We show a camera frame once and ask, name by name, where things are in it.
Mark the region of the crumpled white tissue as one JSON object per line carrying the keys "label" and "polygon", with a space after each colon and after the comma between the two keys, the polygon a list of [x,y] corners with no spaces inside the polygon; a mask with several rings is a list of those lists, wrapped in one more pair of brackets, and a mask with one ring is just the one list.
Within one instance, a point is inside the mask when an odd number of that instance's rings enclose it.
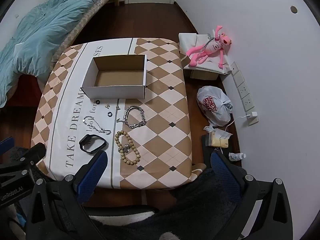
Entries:
{"label": "crumpled white tissue", "polygon": [[203,129],[208,133],[215,131],[215,128],[213,126],[206,126]]}

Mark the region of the white wall power strip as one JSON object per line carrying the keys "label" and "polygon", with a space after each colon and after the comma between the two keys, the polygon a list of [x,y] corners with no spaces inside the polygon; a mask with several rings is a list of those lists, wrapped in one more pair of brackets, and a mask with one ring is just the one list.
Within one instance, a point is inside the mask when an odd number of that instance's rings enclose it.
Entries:
{"label": "white wall power strip", "polygon": [[257,111],[245,78],[235,61],[231,64],[231,73],[245,113],[249,114],[251,111]]}

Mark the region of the white cardboard box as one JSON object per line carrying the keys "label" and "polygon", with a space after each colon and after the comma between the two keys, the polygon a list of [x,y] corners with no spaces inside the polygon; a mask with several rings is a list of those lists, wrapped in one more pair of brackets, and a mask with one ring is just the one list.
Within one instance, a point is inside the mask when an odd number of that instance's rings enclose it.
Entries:
{"label": "white cardboard box", "polygon": [[146,55],[93,57],[81,89],[89,99],[144,99]]}

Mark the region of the black smart band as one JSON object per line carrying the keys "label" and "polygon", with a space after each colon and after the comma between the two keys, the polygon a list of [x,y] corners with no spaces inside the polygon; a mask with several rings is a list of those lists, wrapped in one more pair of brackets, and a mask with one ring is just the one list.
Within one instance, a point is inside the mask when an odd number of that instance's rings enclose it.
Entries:
{"label": "black smart band", "polygon": [[108,148],[108,142],[101,136],[96,134],[86,134],[79,141],[80,150],[83,152],[94,155],[100,150],[105,150]]}

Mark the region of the white cloth bag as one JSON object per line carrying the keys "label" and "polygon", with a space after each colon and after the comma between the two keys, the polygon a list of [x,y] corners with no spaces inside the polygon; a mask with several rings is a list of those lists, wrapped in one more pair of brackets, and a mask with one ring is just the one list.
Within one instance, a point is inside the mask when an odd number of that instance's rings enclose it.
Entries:
{"label": "white cloth bag", "polygon": [[178,38],[183,68],[217,74],[231,71],[226,53],[232,41],[226,34],[221,33],[217,38],[210,38],[208,35],[180,33]]}

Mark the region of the pink panther plush toy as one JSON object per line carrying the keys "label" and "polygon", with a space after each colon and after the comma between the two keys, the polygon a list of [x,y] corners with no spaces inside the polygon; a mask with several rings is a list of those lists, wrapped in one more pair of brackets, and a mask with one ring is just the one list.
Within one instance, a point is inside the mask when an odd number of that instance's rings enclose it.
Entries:
{"label": "pink panther plush toy", "polygon": [[225,33],[219,33],[223,26],[218,25],[215,29],[215,35],[207,43],[190,48],[186,55],[190,58],[189,66],[196,67],[198,64],[204,63],[208,57],[219,52],[220,59],[218,67],[223,69],[223,52],[232,44],[232,40]]}

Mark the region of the bed with patterned mattress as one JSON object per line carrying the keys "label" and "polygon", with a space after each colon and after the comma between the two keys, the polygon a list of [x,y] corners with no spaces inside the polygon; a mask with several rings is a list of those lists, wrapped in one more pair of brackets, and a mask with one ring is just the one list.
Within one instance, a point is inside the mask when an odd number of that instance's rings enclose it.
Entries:
{"label": "bed with patterned mattress", "polygon": [[80,34],[80,31],[84,28],[84,26],[89,22],[89,20],[100,10],[106,3],[110,2],[111,0],[97,0],[80,18],[79,23],[68,33],[64,41],[59,46],[58,50],[53,55],[50,67],[53,68],[57,63],[61,54],[70,47],[76,37]]}

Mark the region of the teal duvet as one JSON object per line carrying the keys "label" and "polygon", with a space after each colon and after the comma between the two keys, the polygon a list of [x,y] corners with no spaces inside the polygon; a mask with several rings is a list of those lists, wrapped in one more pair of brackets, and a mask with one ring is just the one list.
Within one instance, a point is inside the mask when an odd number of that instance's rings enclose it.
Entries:
{"label": "teal duvet", "polygon": [[46,0],[21,19],[1,50],[1,106],[12,97],[21,75],[32,75],[44,86],[50,62],[61,43],[97,0]]}

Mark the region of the small white bottle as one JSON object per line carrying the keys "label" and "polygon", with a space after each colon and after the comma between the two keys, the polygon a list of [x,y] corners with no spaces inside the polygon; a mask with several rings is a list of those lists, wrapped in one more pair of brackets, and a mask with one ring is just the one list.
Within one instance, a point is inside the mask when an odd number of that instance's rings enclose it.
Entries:
{"label": "small white bottle", "polygon": [[244,153],[229,153],[228,155],[230,161],[241,161],[246,158]]}

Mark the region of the white plastic bag red print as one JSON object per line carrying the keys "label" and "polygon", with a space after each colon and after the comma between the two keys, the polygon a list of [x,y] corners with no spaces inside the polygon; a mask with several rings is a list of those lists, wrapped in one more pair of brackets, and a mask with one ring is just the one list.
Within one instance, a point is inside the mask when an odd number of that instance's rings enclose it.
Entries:
{"label": "white plastic bag red print", "polygon": [[197,104],[214,127],[222,127],[231,120],[233,105],[229,97],[214,86],[204,86],[197,91]]}

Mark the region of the checkered tablecloth with text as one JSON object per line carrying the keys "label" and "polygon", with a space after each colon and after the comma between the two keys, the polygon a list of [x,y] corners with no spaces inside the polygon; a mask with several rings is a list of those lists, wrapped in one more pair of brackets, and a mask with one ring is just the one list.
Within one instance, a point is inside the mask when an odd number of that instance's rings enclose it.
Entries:
{"label": "checkered tablecloth with text", "polygon": [[[81,86],[93,57],[146,55],[144,99],[91,100]],[[192,163],[187,94],[180,52],[165,38],[120,38],[68,47],[43,90],[31,143],[47,148],[39,168],[53,179],[75,174],[91,155],[79,141],[98,129],[110,134],[100,187],[169,189],[195,180],[205,169]]]}

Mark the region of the cardboard box under bag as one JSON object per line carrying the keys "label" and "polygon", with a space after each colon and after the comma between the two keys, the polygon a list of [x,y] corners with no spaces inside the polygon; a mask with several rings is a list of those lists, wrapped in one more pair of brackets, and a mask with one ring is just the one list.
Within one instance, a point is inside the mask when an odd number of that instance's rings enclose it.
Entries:
{"label": "cardboard box under bag", "polygon": [[216,80],[219,77],[218,73],[204,71],[204,70],[192,70],[190,77],[198,80]]}

